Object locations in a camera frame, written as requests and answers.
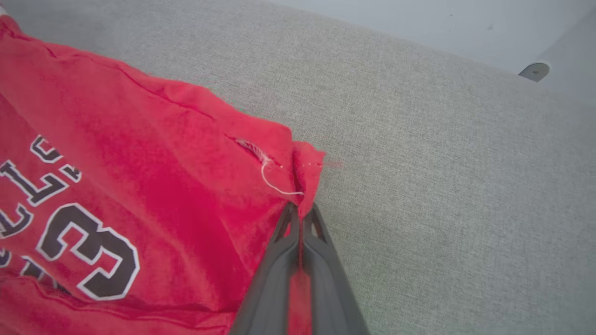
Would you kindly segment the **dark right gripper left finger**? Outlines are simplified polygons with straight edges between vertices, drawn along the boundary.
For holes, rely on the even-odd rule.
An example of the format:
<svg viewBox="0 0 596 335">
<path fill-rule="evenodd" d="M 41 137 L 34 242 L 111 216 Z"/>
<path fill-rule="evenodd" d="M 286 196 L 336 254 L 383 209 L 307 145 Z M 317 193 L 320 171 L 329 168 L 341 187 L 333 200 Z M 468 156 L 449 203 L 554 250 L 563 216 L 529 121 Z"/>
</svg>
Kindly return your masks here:
<svg viewBox="0 0 596 335">
<path fill-rule="evenodd" d="M 229 335 L 287 335 L 290 280 L 298 266 L 299 217 L 287 203 Z"/>
</svg>

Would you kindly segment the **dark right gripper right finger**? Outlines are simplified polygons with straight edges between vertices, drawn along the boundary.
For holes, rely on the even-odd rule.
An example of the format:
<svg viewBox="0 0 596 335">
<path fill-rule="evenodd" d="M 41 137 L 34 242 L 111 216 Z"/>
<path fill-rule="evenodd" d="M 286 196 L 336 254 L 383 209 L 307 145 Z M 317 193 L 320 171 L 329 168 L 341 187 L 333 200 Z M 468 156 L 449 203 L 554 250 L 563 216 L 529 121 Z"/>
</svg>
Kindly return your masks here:
<svg viewBox="0 0 596 335">
<path fill-rule="evenodd" d="M 303 220 L 304 266 L 310 278 L 312 335 L 370 335 L 316 204 Z"/>
</svg>

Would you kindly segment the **red and white basketball jersey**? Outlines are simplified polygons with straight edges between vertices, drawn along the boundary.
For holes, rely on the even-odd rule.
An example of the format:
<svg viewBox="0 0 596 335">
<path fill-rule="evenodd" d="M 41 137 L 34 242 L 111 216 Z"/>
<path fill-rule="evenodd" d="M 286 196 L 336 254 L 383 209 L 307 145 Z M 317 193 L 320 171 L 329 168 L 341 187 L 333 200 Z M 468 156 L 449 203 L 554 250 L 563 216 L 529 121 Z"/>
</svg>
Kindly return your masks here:
<svg viewBox="0 0 596 335">
<path fill-rule="evenodd" d="M 227 335 L 324 157 L 0 7 L 0 335 Z"/>
</svg>

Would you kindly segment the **grey fabric sofa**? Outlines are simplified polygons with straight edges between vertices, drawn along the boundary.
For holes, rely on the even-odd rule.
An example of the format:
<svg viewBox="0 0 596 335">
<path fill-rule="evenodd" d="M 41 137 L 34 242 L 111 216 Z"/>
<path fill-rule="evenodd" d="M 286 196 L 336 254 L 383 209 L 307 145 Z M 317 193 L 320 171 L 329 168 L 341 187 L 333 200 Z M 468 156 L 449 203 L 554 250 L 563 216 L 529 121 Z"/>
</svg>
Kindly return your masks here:
<svg viewBox="0 0 596 335">
<path fill-rule="evenodd" d="M 326 151 L 316 202 L 371 333 L 596 335 L 596 107 L 268 1 L 1 2 Z"/>
</svg>

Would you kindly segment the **dark grey metal bracket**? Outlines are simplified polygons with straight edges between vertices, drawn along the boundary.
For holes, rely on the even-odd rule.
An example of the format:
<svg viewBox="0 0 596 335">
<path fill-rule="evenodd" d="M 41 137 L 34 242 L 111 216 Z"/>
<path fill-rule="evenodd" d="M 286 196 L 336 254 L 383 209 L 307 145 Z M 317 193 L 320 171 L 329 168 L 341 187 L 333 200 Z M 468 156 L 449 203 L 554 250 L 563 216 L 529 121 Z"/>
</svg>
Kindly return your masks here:
<svg viewBox="0 0 596 335">
<path fill-rule="evenodd" d="M 519 76 L 532 82 L 540 82 L 550 73 L 550 70 L 551 66 L 547 62 L 535 61 L 521 70 Z"/>
</svg>

